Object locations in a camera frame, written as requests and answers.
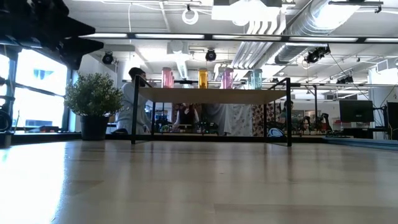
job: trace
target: black plant pot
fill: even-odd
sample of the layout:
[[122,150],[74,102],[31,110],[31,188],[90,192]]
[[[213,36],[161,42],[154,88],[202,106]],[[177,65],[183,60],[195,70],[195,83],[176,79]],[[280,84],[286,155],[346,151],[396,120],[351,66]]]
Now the black plant pot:
[[109,117],[81,116],[81,138],[85,141],[105,139]]

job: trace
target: yellow cylinder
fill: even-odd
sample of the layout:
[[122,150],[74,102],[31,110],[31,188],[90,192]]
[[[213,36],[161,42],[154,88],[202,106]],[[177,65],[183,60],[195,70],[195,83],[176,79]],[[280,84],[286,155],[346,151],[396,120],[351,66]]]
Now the yellow cylinder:
[[199,69],[198,72],[198,86],[199,88],[207,88],[208,84],[207,84],[207,69],[205,68],[201,68]]

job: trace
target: monitor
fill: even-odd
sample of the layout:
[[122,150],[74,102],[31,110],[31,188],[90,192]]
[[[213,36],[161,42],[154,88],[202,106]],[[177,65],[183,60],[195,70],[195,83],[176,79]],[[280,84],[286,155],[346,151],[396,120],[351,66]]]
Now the monitor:
[[366,100],[340,100],[341,122],[373,122],[373,102]]

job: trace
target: black metal table frame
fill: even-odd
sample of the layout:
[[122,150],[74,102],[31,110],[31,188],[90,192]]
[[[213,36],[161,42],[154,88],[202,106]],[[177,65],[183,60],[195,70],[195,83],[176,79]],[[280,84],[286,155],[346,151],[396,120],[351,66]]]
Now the black metal table frame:
[[267,136],[267,105],[264,105],[263,118],[264,118],[264,136],[263,137],[237,137],[237,136],[182,136],[182,135],[155,135],[155,111],[156,102],[152,102],[152,121],[150,135],[137,134],[137,107],[140,82],[144,82],[149,88],[153,88],[141,76],[136,75],[134,79],[134,103],[132,107],[132,129],[131,129],[131,144],[136,141],[209,141],[209,142],[287,142],[287,146],[292,146],[292,107],[290,95],[290,78],[285,78],[276,83],[269,90],[275,90],[276,86],[283,85],[286,87],[286,100],[287,100],[287,137],[286,138],[269,138]]

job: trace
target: exposed ductwork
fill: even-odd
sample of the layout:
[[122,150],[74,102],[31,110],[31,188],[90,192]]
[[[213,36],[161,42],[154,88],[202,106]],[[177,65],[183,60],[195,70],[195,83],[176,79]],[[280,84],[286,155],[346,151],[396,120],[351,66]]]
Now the exposed ductwork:
[[[329,0],[313,0],[313,2],[298,16],[297,20],[286,29],[286,35],[329,35],[344,24],[359,6],[329,5]],[[288,64],[305,52],[308,47],[272,44],[265,57],[256,67],[266,64]],[[282,70],[273,70],[270,76]]]

